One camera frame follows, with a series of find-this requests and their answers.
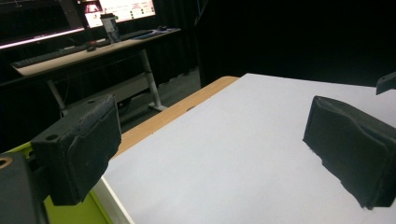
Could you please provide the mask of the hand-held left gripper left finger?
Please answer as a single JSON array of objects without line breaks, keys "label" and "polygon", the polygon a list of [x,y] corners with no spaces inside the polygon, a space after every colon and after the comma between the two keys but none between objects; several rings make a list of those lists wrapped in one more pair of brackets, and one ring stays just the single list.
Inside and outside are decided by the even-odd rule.
[{"label": "hand-held left gripper left finger", "polygon": [[37,162],[49,172],[56,205],[85,200],[121,142],[115,97],[104,95],[72,108],[32,141]]}]

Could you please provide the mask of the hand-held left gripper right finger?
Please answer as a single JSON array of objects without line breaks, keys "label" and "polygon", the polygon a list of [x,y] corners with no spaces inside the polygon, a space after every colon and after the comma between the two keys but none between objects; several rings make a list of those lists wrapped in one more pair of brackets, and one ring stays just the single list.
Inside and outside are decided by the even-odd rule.
[{"label": "hand-held left gripper right finger", "polygon": [[396,128],[347,103],[313,98],[303,141],[360,206],[396,200]]}]

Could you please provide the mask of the wooden table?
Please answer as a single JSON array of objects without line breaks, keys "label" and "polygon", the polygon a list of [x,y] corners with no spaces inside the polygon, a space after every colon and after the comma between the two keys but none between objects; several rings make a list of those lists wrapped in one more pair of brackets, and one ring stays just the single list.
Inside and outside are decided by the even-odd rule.
[{"label": "wooden table", "polygon": [[132,146],[154,134],[162,127],[179,118],[203,101],[209,99],[219,91],[225,89],[237,80],[237,77],[221,77],[200,90],[171,105],[152,118],[138,124],[121,136],[121,143],[114,158],[127,151]]}]

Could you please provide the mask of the long black keyboard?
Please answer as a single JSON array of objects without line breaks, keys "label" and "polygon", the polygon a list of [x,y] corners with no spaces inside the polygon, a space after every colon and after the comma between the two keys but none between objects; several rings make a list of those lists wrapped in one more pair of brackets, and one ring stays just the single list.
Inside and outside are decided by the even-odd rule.
[{"label": "long black keyboard", "polygon": [[18,62],[14,62],[11,65],[15,68],[23,68],[23,67],[30,66],[33,64],[43,63],[43,62],[57,59],[57,58],[60,58],[60,57],[66,56],[66,55],[81,52],[81,51],[84,51],[85,49],[86,49],[85,45],[68,48],[68,49],[61,49],[61,50],[53,51],[53,52],[46,53],[43,55],[35,56],[32,58],[24,59],[24,60],[21,60]]}]

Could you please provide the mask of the white table board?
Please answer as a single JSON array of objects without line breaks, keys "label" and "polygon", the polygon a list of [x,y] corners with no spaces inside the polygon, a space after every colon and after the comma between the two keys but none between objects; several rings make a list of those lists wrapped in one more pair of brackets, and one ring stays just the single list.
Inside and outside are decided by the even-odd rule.
[{"label": "white table board", "polygon": [[365,209],[303,136],[312,100],[396,127],[396,91],[247,74],[130,147],[106,170],[134,224],[396,224]]}]

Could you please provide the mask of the white lidded drink cup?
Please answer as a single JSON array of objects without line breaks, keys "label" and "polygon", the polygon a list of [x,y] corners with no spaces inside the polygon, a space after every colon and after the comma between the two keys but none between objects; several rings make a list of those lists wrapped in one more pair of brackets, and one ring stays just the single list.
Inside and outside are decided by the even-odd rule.
[{"label": "white lidded drink cup", "polygon": [[106,30],[107,37],[111,44],[120,42],[120,34],[116,23],[114,14],[102,14],[101,22]]}]

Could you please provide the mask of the short black keyboard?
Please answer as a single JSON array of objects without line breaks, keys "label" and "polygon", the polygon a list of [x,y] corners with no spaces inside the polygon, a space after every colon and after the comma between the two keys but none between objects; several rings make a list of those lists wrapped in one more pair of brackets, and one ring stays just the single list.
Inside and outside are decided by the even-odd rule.
[{"label": "short black keyboard", "polygon": [[131,33],[128,33],[128,34],[120,35],[120,41],[124,41],[124,40],[135,38],[135,37],[139,37],[141,35],[148,35],[148,34],[151,34],[151,33],[152,33],[152,30],[139,30],[139,31],[131,32]]}]

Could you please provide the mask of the dark wide computer monitor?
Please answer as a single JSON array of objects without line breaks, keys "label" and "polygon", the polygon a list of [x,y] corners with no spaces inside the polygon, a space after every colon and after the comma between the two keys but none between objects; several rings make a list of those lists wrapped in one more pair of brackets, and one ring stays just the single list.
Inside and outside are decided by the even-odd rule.
[{"label": "dark wide computer monitor", "polygon": [[0,0],[0,50],[83,29],[73,0]]}]

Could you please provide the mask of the blue mouse pad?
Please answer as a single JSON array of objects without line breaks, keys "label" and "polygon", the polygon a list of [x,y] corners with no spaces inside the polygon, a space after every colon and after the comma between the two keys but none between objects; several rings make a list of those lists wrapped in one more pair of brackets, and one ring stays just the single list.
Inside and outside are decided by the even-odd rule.
[{"label": "blue mouse pad", "polygon": [[163,30],[163,31],[151,30],[151,32],[149,34],[137,36],[137,37],[134,37],[133,39],[143,40],[143,39],[148,39],[148,38],[152,38],[152,37],[155,37],[155,36],[163,36],[163,35],[168,35],[168,34],[180,32],[180,31],[181,31],[181,29],[179,29],[179,28],[169,28],[169,29],[166,29],[166,30]]}]

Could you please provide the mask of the bright computer monitor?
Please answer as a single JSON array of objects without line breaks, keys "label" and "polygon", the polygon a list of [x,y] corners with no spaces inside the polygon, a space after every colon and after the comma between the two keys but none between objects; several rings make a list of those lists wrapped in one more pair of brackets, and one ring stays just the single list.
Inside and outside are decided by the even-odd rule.
[{"label": "bright computer monitor", "polygon": [[102,26],[100,17],[113,14],[116,22],[156,15],[153,0],[77,0],[90,28]]}]

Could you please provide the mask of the desk with white frame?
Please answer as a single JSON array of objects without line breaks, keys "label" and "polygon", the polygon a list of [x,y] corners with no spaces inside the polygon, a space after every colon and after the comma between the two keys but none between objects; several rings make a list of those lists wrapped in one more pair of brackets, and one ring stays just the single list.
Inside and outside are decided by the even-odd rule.
[{"label": "desk with white frame", "polygon": [[11,66],[23,77],[48,77],[49,75],[60,74],[69,75],[72,68],[87,66],[88,63],[98,63],[100,60],[111,59],[112,57],[116,56],[126,58],[127,56],[131,56],[133,53],[137,53],[140,57],[144,72],[137,75],[136,77],[132,77],[121,82],[121,84],[101,91],[98,94],[101,95],[113,93],[116,97],[116,100],[120,102],[131,94],[137,94],[141,91],[144,91],[145,89],[150,89],[152,102],[148,106],[158,111],[164,111],[166,106],[162,105],[156,82],[150,67],[146,48],[148,44],[152,44],[155,41],[164,40],[166,37],[180,32],[163,36],[155,36],[143,40],[131,38],[113,44],[110,44],[108,41],[102,41],[95,45],[96,50],[92,52],[87,52],[84,50],[23,68],[15,68],[12,65]]}]

